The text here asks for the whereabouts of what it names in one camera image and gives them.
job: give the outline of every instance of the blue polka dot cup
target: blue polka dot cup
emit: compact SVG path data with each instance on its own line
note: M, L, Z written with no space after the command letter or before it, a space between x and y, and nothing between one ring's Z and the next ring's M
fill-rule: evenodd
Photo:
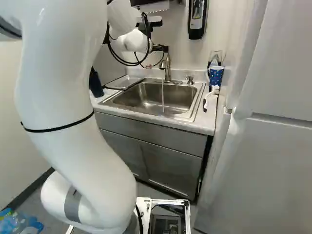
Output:
M214 66L208 69L209 71L209 85L219 85L221 87L224 67Z

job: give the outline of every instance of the gray floor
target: gray floor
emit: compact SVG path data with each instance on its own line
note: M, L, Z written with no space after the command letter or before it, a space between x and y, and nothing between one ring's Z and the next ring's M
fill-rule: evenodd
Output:
M155 199L174 199L173 197L161 193L155 189L152 189L141 183L138 186L138 196L145 196ZM40 201L40 190L35 191L31 197L29 197L17 211L23 211L28 215L36 216L39 222L44 224L43 234L65 234L68 225L58 221L56 218L49 215L43 208ZM197 214L197 208L195 205L191 205L191 226L193 226L195 217ZM75 229L74 234L86 234L81 230ZM192 234L197 234L197 231L192 230Z

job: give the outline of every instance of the refrigerator door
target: refrigerator door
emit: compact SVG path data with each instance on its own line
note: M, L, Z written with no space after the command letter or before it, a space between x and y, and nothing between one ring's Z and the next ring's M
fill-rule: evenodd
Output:
M312 1L269 0L238 111L312 121Z
M209 234L312 233L311 152L311 123L232 118L195 228Z

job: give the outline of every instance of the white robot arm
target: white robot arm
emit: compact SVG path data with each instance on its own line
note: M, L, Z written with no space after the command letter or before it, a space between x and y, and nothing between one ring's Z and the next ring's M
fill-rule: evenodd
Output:
M129 0L108 3L0 0L0 34L23 40L16 108L57 171L42 188L42 203L58 219L94 234L123 233L137 197L136 181L102 137L89 98L89 73L107 18L114 35L130 33L116 40L119 48L146 52L146 37L133 31Z

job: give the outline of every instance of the gray cabinet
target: gray cabinet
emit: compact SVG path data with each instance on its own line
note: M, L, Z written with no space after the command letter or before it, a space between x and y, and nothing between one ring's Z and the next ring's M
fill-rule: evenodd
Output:
M195 198L207 136L102 113L97 122L136 177Z
M143 180L149 179L138 140L105 130L101 130L101 133L135 176Z
M192 200L202 159L146 142L141 143L150 182Z
M203 157L207 136L95 112L99 128L148 143Z

